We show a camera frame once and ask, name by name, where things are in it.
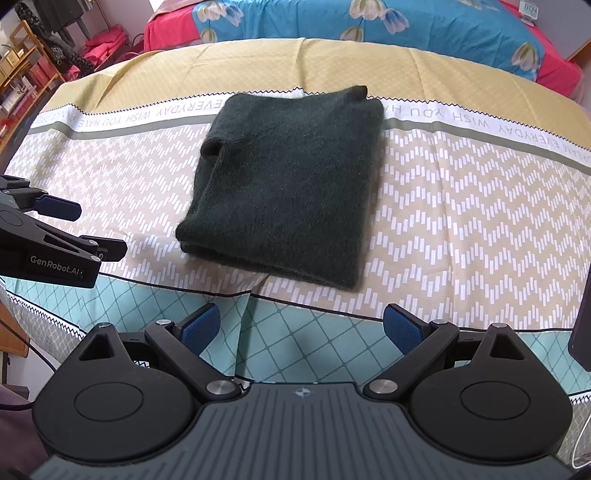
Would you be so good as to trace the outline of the dark green knit sweater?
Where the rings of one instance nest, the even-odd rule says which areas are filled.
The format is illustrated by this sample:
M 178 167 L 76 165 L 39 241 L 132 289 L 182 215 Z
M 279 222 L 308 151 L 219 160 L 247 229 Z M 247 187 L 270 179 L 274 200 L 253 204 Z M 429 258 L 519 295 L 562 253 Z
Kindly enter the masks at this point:
M 228 98 L 200 148 L 176 228 L 189 255 L 351 290 L 385 120 L 366 87 Z

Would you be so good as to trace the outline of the hanging dark clothes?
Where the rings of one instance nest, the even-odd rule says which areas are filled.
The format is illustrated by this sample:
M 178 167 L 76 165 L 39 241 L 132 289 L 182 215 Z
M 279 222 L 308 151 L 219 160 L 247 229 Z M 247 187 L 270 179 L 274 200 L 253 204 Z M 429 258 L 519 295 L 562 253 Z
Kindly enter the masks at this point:
M 85 77 L 95 70 L 93 64 L 80 56 L 68 38 L 66 27 L 80 20 L 84 9 L 80 1 L 18 1 L 14 11 L 30 27 L 33 34 L 47 47 L 58 71 L 66 74 L 72 67 L 78 76 Z

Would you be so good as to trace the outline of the wooden shelf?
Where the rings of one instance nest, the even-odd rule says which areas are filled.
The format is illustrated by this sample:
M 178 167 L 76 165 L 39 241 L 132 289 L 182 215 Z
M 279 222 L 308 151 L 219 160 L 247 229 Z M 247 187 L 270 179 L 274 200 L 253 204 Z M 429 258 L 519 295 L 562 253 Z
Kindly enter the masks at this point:
M 17 130 L 64 83 L 65 77 L 50 58 L 49 49 L 24 20 L 1 45 L 1 152 Z

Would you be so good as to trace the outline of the patterned beige table cloth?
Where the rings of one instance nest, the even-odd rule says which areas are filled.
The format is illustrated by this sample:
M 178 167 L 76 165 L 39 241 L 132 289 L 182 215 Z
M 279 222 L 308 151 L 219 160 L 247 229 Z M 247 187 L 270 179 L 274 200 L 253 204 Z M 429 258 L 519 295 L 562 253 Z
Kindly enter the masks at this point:
M 174 230 L 225 101 L 353 85 L 379 98 L 387 119 L 360 286 L 346 292 L 188 258 Z M 565 97 L 411 48 L 204 44 L 61 86 L 8 171 L 80 203 L 80 219 L 61 229 L 128 246 L 91 289 L 2 278 L 2 304 L 57 360 L 99 322 L 134 331 L 215 302 L 221 333 L 204 357 L 222 372 L 363 383 L 398 356 L 379 322 L 390 303 L 463 329 L 503 322 L 571 398 L 560 458 L 590 460 L 590 375 L 568 351 L 590 270 L 590 122 Z

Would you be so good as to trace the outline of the dark object at right edge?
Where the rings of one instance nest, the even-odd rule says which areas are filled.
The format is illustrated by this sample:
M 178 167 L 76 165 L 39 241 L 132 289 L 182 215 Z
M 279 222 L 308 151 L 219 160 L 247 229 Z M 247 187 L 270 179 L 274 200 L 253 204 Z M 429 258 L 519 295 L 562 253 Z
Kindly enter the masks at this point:
M 578 315 L 570 335 L 568 351 L 585 371 L 591 371 L 591 270 L 588 272 Z

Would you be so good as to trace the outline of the red bed sheet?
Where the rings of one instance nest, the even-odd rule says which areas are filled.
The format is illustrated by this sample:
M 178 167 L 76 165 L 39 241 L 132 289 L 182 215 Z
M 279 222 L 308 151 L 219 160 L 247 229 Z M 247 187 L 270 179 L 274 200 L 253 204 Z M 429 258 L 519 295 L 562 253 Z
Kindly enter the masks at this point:
M 201 40 L 197 26 L 192 20 L 192 9 L 201 2 L 203 1 L 162 2 L 145 26 L 143 37 L 145 50 L 163 50 L 197 42 L 205 43 Z M 520 20 L 515 7 L 505 1 L 498 2 Z M 532 81 L 566 97 L 574 97 L 575 90 L 583 79 L 580 67 L 573 61 L 565 60 L 539 28 L 525 26 L 545 49 L 538 77 Z

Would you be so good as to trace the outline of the blue floral bed quilt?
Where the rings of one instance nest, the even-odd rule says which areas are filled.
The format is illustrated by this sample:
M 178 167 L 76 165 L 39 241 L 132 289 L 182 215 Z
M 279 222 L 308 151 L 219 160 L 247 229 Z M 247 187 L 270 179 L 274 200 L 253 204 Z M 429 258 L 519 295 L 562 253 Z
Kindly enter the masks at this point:
M 498 1 L 203 1 L 192 20 L 205 43 L 318 38 L 415 48 L 536 80 L 542 43 Z

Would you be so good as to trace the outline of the small digital clock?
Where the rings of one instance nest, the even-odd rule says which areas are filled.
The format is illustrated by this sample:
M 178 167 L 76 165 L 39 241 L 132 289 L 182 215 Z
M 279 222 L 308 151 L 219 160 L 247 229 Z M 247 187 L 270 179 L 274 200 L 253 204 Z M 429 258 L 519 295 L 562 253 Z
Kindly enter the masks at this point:
M 534 26 L 539 17 L 539 7 L 530 0 L 520 0 L 518 12 L 520 20 L 530 26 Z

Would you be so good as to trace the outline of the grey board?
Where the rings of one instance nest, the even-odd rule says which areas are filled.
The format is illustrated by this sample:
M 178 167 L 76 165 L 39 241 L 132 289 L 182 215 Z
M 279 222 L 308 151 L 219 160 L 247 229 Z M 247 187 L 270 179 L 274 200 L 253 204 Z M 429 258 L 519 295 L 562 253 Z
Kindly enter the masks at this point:
M 584 0 L 534 0 L 538 28 L 566 59 L 573 59 L 590 41 L 591 7 Z

